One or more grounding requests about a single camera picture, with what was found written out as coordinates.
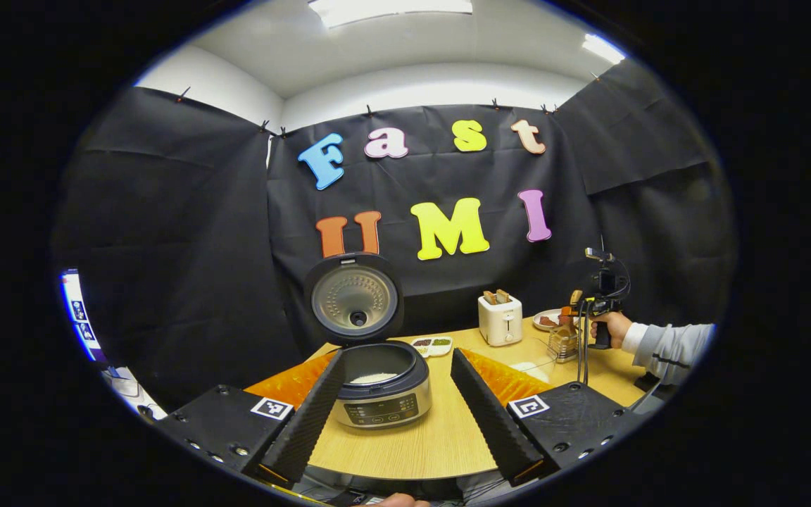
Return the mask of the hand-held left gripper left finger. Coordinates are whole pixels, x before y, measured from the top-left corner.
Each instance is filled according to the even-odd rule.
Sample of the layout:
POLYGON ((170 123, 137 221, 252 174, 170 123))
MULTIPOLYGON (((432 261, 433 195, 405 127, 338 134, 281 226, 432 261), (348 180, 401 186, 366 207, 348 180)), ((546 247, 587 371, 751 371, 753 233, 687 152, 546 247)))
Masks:
POLYGON ((219 468, 292 487, 302 478, 344 383, 343 355, 326 354, 325 369, 299 406, 219 384, 156 420, 156 430, 219 468))

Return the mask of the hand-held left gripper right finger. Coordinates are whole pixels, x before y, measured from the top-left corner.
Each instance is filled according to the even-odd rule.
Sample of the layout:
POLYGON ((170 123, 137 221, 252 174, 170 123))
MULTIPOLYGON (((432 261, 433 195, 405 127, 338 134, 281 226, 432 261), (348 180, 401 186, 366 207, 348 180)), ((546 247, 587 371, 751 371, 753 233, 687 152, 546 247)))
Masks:
POLYGON ((512 487, 599 456, 645 420, 634 408, 582 382, 546 391, 532 388, 502 402, 482 373, 483 363, 514 371, 483 354, 456 349, 451 379, 482 431, 496 468, 512 487))

